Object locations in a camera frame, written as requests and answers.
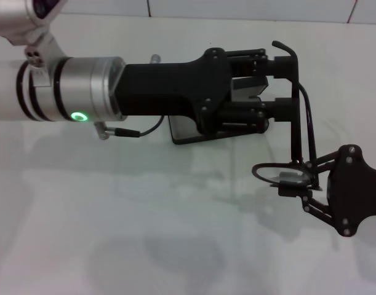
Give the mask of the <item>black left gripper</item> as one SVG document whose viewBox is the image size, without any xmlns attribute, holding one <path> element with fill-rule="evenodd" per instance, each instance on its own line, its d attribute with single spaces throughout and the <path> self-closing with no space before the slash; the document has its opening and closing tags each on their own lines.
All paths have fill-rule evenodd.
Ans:
<svg viewBox="0 0 376 295">
<path fill-rule="evenodd" d="M 183 116 L 199 133 L 220 131 L 218 112 L 231 97 L 226 52 L 207 49 L 186 63 L 128 64 L 114 91 L 125 116 Z"/>
</svg>

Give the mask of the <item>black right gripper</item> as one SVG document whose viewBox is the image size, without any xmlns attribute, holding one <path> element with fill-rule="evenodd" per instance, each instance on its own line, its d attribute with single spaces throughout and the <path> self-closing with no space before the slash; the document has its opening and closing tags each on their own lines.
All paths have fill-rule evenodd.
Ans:
<svg viewBox="0 0 376 295">
<path fill-rule="evenodd" d="M 311 187 L 278 185 L 281 197 L 300 197 L 302 209 L 333 227 L 341 236 L 352 237 L 367 218 L 376 216 L 376 169 L 363 158 L 357 145 L 343 145 L 338 152 L 303 164 L 312 177 L 329 171 L 327 205 L 313 197 Z"/>
</svg>

